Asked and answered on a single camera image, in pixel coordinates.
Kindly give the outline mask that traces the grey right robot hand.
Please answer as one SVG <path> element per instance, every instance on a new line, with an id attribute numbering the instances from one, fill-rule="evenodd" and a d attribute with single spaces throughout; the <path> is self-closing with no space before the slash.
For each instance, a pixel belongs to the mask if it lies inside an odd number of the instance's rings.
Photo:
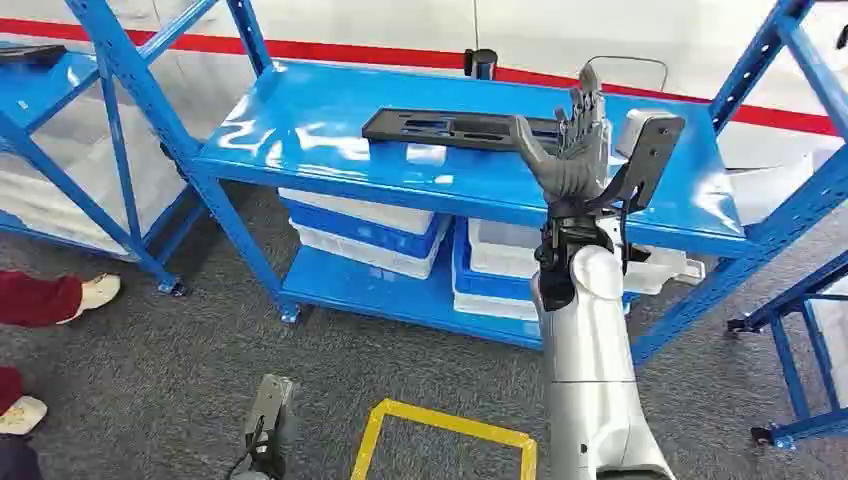
<path id="1" fill-rule="evenodd" d="M 527 118 L 511 118 L 513 145 L 532 172 L 549 203 L 561 199 L 592 200 L 607 178 L 611 124 L 605 115 L 601 80 L 593 66 L 579 72 L 579 85 L 570 92 L 572 110 L 558 109 L 558 150 L 550 154 L 534 137 Z"/>

